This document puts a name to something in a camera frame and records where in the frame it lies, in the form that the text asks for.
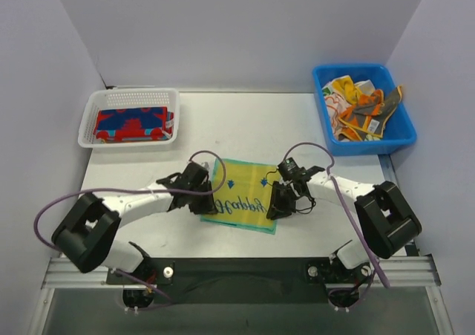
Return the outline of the red blue tiger towel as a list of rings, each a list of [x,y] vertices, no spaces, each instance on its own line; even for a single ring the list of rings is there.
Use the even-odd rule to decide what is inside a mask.
[[[99,111],[94,137],[106,143],[170,140],[175,113],[165,106]]]

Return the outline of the white perforated plastic basket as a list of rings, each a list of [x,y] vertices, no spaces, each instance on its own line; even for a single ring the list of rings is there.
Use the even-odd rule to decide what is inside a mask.
[[[106,143],[94,137],[96,118],[101,110],[165,106],[175,113],[174,133],[170,140]],[[176,139],[180,126],[180,93],[174,88],[112,88],[90,96],[79,127],[78,144],[83,148],[116,149],[126,147],[166,146]]]

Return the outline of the grey orange-edged towel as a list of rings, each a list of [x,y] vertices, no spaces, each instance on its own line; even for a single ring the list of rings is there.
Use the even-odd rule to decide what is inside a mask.
[[[361,95],[355,105],[338,116],[341,128],[336,132],[339,141],[377,141],[384,136],[387,121],[403,99],[403,87],[397,86],[388,95],[375,90],[371,95]]]

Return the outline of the white patterned towel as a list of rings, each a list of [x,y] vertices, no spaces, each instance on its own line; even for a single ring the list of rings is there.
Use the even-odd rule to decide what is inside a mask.
[[[340,114],[345,112],[350,107],[350,104],[339,92],[334,89],[330,82],[328,82],[322,88],[322,93],[324,96],[325,106],[327,107],[327,113],[330,119],[332,134],[336,139],[338,139],[338,134],[342,130],[342,124],[338,118]]]

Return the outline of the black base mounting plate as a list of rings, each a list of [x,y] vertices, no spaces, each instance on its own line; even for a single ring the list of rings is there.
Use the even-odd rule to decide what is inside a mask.
[[[110,272],[127,306],[354,305],[373,280],[368,263],[348,270],[328,258],[153,258],[131,278]]]

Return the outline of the yellow orange towel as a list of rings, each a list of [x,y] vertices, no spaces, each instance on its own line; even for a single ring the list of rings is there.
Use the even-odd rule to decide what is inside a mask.
[[[335,78],[331,82],[332,89],[340,94],[350,105],[357,105],[362,91],[349,75]]]

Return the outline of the green teal towel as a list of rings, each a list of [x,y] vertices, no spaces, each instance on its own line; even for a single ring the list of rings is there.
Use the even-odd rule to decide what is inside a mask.
[[[224,185],[213,194],[215,215],[201,215],[203,222],[244,230],[275,234],[277,222],[266,217],[270,205],[272,183],[280,180],[275,165],[225,159],[216,161],[212,187]]]

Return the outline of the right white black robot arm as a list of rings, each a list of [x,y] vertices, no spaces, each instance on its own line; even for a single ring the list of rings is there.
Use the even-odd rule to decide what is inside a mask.
[[[327,259],[311,264],[310,275],[326,271],[350,273],[389,259],[422,232],[422,225],[400,189],[393,182],[360,183],[332,175],[328,168],[300,167],[289,157],[274,171],[266,216],[278,220],[313,211],[320,201],[341,206],[356,232]]]

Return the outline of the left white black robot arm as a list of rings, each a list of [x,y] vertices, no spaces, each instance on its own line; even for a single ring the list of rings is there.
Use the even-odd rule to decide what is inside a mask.
[[[81,273],[99,266],[135,276],[150,273],[150,255],[133,241],[116,239],[122,224],[187,206],[194,214],[215,214],[205,166],[190,162],[181,173],[156,180],[137,194],[82,195],[53,232],[51,241]]]

